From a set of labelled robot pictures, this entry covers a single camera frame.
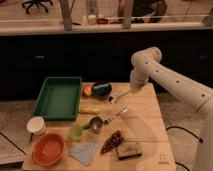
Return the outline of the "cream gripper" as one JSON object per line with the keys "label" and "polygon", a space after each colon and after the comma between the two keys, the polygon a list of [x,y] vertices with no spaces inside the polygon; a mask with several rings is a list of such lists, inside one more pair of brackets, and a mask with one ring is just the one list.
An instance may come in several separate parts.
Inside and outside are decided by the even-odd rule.
{"label": "cream gripper", "polygon": [[136,75],[130,76],[130,88],[133,93],[139,92],[146,84],[144,78],[138,78]]}

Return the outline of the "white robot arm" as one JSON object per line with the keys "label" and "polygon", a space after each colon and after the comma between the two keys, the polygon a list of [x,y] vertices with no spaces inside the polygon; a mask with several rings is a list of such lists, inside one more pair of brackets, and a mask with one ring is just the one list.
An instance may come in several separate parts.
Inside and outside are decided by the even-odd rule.
{"label": "white robot arm", "polygon": [[130,86],[137,91],[151,78],[178,100],[204,117],[203,142],[197,146],[193,171],[213,171],[213,88],[207,87],[160,64],[162,53],[150,47],[131,57]]}

